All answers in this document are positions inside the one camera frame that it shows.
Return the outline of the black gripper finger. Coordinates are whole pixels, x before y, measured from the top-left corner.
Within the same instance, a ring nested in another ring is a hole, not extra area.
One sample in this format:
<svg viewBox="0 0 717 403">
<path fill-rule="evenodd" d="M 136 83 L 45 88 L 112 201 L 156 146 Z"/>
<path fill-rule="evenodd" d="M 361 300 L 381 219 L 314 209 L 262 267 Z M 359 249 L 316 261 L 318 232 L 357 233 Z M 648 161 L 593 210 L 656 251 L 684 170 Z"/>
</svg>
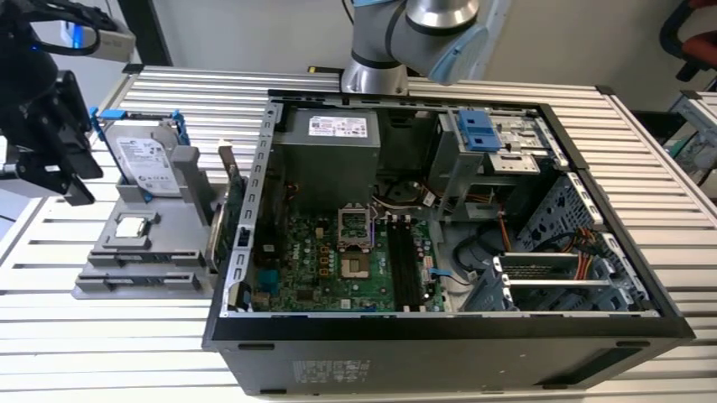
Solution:
<svg viewBox="0 0 717 403">
<path fill-rule="evenodd" d="M 68 163 L 81 179 L 99 179 L 103 177 L 103 171 L 94 159 L 87 137 L 92 132 L 92 125 L 79 83 L 71 71 L 59 71 L 55 88 L 60 120 L 64 124 L 60 137 Z"/>
<path fill-rule="evenodd" d="M 72 166 L 63 167 L 59 157 L 36 151 L 21 151 L 20 146 L 4 135 L 4 189 L 29 198 L 61 196 L 72 206 L 94 204 L 94 194 L 87 189 Z"/>
</svg>

